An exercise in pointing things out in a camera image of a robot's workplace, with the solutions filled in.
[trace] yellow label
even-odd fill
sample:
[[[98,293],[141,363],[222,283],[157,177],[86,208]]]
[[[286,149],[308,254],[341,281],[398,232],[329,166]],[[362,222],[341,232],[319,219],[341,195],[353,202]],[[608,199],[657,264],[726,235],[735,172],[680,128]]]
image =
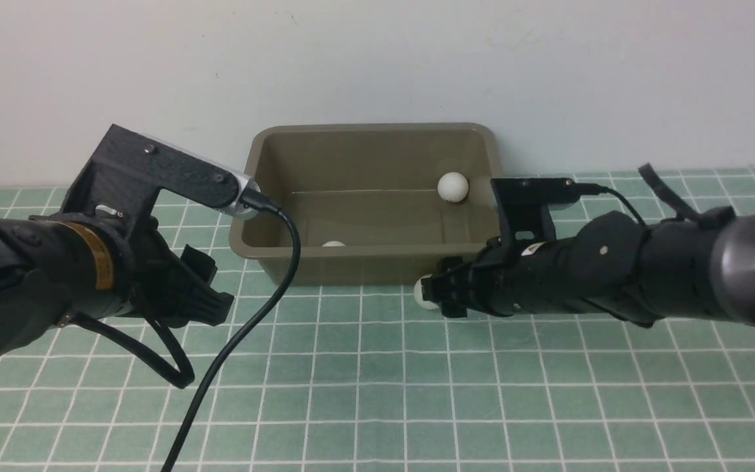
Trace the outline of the yellow label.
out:
[[[95,260],[95,289],[110,290],[113,288],[113,255],[110,254],[103,240],[93,230],[81,224],[61,224],[72,228],[92,251],[92,259]]]

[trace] ping pong ball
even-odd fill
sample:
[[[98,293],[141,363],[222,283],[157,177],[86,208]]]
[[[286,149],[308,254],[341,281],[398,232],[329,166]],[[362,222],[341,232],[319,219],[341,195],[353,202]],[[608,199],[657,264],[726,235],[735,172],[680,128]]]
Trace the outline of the ping pong ball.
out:
[[[438,196],[450,203],[459,203],[468,195],[468,179],[458,172],[449,172],[438,179]]]

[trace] tiled floor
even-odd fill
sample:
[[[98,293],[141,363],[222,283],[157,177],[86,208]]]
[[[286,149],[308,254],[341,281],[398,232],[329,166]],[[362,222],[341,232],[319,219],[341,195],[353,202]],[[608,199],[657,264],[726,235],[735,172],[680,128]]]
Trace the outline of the tiled floor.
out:
[[[755,169],[663,172],[701,209],[755,212]],[[667,216],[632,173],[613,185]],[[0,189],[0,217],[53,212],[62,189]],[[618,209],[557,212],[560,236]],[[185,199],[155,210],[174,248],[210,252],[230,322],[179,332],[198,376],[273,285],[227,247],[228,221]],[[153,346],[136,320],[113,320]],[[0,472],[157,470],[193,389],[80,328],[0,359]],[[254,472],[755,471],[755,329],[651,330],[605,316],[446,322],[410,287],[296,288],[231,357],[177,470]]]

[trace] plastic tub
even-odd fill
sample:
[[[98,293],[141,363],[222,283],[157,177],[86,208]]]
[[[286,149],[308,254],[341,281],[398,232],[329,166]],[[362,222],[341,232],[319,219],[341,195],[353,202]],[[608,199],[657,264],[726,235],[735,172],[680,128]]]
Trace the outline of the plastic tub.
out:
[[[476,254],[499,234],[488,182],[503,173],[497,144],[474,123],[270,128],[255,137],[244,171],[296,221],[297,285],[414,283],[441,258]],[[471,183],[462,203],[438,197],[450,171]],[[281,221],[234,220],[229,241],[281,282],[290,261]],[[323,247],[329,241],[345,246]]]

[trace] white wall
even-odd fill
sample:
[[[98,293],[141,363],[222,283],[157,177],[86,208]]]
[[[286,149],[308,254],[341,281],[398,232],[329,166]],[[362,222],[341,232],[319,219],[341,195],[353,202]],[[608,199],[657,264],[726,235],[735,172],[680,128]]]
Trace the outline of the white wall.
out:
[[[113,122],[241,169],[273,125],[435,121],[509,171],[755,164],[755,2],[0,0],[0,185]]]

